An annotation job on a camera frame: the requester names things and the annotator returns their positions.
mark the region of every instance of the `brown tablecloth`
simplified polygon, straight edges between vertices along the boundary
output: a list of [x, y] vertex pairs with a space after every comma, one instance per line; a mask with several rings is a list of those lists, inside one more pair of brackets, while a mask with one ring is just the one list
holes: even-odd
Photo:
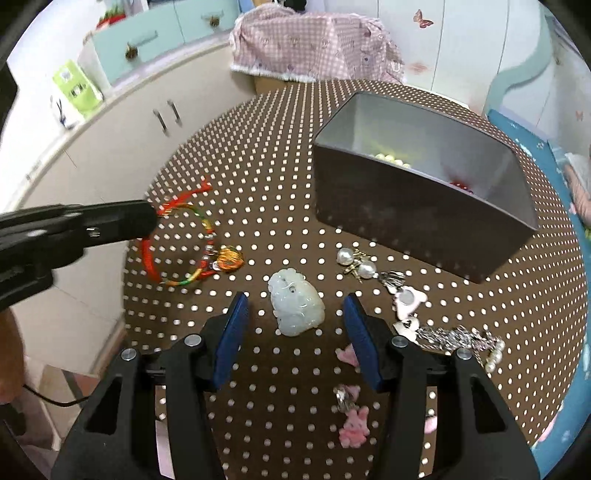
[[[419, 103], [473, 125], [509, 145], [521, 162], [540, 230], [480, 285], [408, 255], [316, 221], [311, 141], [350, 95], [367, 90]], [[423, 324], [489, 329], [507, 344], [492, 379], [531, 443], [557, 412], [582, 348], [587, 285], [582, 255], [569, 218], [543, 173], [502, 132], [463, 107], [410, 87], [371, 81], [300, 84], [258, 96], [199, 131], [167, 162], [147, 191], [159, 205], [208, 176], [212, 192], [194, 201], [215, 220], [223, 243], [239, 246], [246, 264], [186, 288], [155, 285], [142, 269], [138, 242], [130, 243], [124, 272], [129, 338], [141, 352], [167, 348], [248, 293], [251, 322], [229, 385], [211, 395], [209, 417], [228, 478], [362, 478], [372, 466], [387, 398], [339, 362], [348, 343], [341, 305], [356, 291], [368, 312], [392, 323], [391, 297], [375, 280], [359, 284], [339, 274], [340, 246], [374, 256], [379, 270], [405, 271], [407, 284], [424, 290]], [[178, 214], [163, 220], [153, 245], [157, 267], [183, 278], [204, 245], [200, 225]], [[317, 330], [279, 335], [267, 295], [274, 272], [294, 267], [321, 292], [326, 320]], [[335, 385], [359, 384], [358, 403], [370, 406], [369, 441], [343, 449]], [[429, 392], [426, 414], [436, 413]], [[165, 418], [164, 392], [158, 413]], [[426, 437], [421, 472], [431, 471], [435, 434]]]

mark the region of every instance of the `colorful bracelet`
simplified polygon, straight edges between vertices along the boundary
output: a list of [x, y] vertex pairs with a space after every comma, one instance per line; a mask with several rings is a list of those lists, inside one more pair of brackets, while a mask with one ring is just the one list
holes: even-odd
[[150, 250], [150, 238], [143, 238], [141, 241], [142, 260], [144, 268], [150, 279], [156, 283], [162, 283], [169, 287], [180, 287], [188, 285], [196, 280], [202, 280], [210, 275], [213, 275], [216, 270], [218, 271], [234, 271], [240, 268], [244, 264], [244, 258], [242, 254], [234, 247], [224, 247], [219, 252], [215, 250], [215, 238], [216, 233], [213, 229], [211, 222], [205, 218], [199, 210], [193, 205], [185, 203], [194, 193], [203, 193], [211, 190], [210, 185], [205, 185], [201, 189], [192, 190], [181, 196], [172, 202], [166, 203], [160, 207], [157, 212], [158, 216], [170, 215], [175, 209], [188, 209], [191, 210], [199, 219], [201, 224], [205, 228], [205, 240], [207, 242], [205, 246], [205, 253], [199, 261], [199, 266], [195, 272], [189, 277], [182, 281], [164, 280], [160, 273], [154, 266], [154, 257]]

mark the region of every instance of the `potted plant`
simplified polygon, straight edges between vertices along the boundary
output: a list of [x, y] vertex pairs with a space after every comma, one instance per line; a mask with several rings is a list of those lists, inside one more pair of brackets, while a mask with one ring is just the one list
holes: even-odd
[[112, 25], [117, 23], [120, 20], [125, 18], [125, 12], [121, 8], [120, 5], [115, 5], [112, 8], [109, 8], [105, 14], [100, 18], [99, 22], [96, 24], [96, 28], [99, 28], [101, 25], [109, 24]]

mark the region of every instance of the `pink gingham cloth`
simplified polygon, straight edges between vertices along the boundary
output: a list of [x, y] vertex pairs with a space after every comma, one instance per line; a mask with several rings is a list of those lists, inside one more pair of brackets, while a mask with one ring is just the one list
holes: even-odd
[[371, 79], [402, 83], [404, 63], [377, 18], [298, 14], [263, 4], [236, 20], [232, 70], [281, 80]]

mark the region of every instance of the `blue gripper pad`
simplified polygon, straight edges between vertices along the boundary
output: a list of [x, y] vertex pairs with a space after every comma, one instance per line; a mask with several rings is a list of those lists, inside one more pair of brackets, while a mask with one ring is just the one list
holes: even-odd
[[[246, 295], [243, 292], [237, 292], [228, 307], [228, 312], [221, 317], [226, 317], [226, 323], [215, 350], [212, 376], [215, 388], [220, 388], [230, 378], [232, 365], [248, 323], [248, 298]], [[223, 318], [220, 317], [213, 317], [207, 322], [212, 321], [223, 324]]]
[[384, 379], [379, 370], [378, 350], [366, 325], [367, 315], [353, 293], [347, 295], [343, 302], [343, 318], [349, 340], [359, 360], [363, 378], [375, 391], [382, 391]]

